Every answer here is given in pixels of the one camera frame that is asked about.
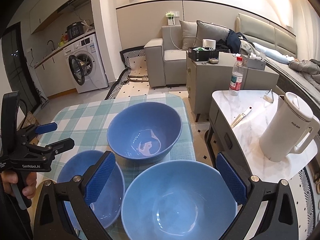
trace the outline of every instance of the table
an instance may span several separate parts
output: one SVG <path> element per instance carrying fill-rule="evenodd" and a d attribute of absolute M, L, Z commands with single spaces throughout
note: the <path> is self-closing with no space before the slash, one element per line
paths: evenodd
<path fill-rule="evenodd" d="M 55 116 L 53 121 L 58 125 L 57 130 L 44 134 L 38 145 L 45 146 L 71 137 L 75 141 L 75 146 L 72 150 L 57 155 L 51 165 L 52 171 L 39 173 L 37 184 L 45 179 L 56 181 L 65 163 L 79 152 L 92 149 L 110 150 L 107 142 L 107 130 L 110 122 L 123 109 L 142 102 L 161 102 L 177 110 L 182 119 L 182 133 L 170 151 L 170 160 L 195 161 L 191 126 L 184 102 L 180 97 L 164 93 L 116 98 L 66 107 Z M 116 161 L 123 172 L 126 189 L 134 178 L 155 164 L 139 165 L 118 155 L 116 155 Z M 107 232 L 114 240 L 129 239 L 123 229 L 121 217 L 107 229 Z"/>
<path fill-rule="evenodd" d="M 261 90 L 241 90 L 236 97 L 230 95 L 229 91 L 212 93 L 206 143 L 210 148 L 208 142 L 216 132 L 225 151 L 243 166 L 245 162 L 248 163 L 249 174 L 257 175 L 263 181 L 278 183 L 281 179 L 291 179 L 303 169 L 316 156 L 317 146 L 312 140 L 301 154 L 288 154 L 278 163 L 266 158 L 260 149 L 259 138 L 276 113 L 278 95 L 273 93 L 274 103 L 271 104 L 262 98 L 265 94 L 266 91 Z M 251 113 L 231 129 L 230 124 L 249 106 L 252 106 Z M 215 155 L 211 154 L 211 158 L 215 160 Z"/>
<path fill-rule="evenodd" d="M 228 90 L 232 68 L 236 58 L 232 53 L 219 53 L 219 63 L 203 65 L 187 56 L 187 90 L 191 111 L 197 115 L 208 114 L 211 94 L 217 90 Z M 265 70 L 244 67 L 242 90 L 270 90 L 276 87 L 279 74 L 268 66 Z"/>

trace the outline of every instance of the toilet paper roll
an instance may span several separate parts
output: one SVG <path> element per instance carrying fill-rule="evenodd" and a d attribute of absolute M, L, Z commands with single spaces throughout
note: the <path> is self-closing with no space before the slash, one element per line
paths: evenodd
<path fill-rule="evenodd" d="M 202 40 L 202 46 L 205 47 L 209 47 L 209 48 L 213 48 L 216 49 L 216 41 L 215 40 L 209 40 L 209 39 L 203 39 Z"/>

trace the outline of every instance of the faucet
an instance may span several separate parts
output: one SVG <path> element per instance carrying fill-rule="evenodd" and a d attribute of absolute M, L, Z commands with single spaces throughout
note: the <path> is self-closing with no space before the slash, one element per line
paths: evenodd
<path fill-rule="evenodd" d="M 48 42 L 47 42 L 47 45 L 49 44 L 49 42 L 52 42 L 52 46 L 53 46 L 53 49 L 52 49 L 52 51 L 54 51 L 56 48 L 54 47 L 54 43 L 53 43 L 53 40 L 48 40 Z"/>

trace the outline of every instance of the bed headboard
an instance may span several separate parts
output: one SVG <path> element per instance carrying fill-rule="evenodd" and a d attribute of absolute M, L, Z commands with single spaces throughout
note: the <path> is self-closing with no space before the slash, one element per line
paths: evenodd
<path fill-rule="evenodd" d="M 236 18 L 236 32 L 241 32 L 251 42 L 275 49 L 284 55 L 293 57 L 297 55 L 297 44 L 293 35 L 290 36 L 251 16 L 239 13 Z"/>

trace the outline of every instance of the checkered tablecloth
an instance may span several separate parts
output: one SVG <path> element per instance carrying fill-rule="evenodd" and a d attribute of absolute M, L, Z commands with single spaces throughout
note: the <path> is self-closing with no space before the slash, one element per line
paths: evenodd
<path fill-rule="evenodd" d="M 180 97 L 165 93 L 116 98 L 66 107 L 55 116 L 53 122 L 57 123 L 57 130 L 44 134 L 38 145 L 45 146 L 71 137 L 75 141 L 75 146 L 72 150 L 57 155 L 51 165 L 52 171 L 39 173 L 38 183 L 45 179 L 56 181 L 64 164 L 79 152 L 93 149 L 103 152 L 110 150 L 107 142 L 107 130 L 110 122 L 123 109 L 142 102 L 161 102 L 177 110 L 182 119 L 182 133 L 170 151 L 170 159 L 195 160 L 191 126 L 184 102 Z M 126 189 L 135 177 L 154 165 L 138 165 L 118 155 L 116 155 L 116 161 L 123 172 Z M 128 239 L 122 226 L 121 217 L 107 229 L 107 232 L 114 240 Z"/>

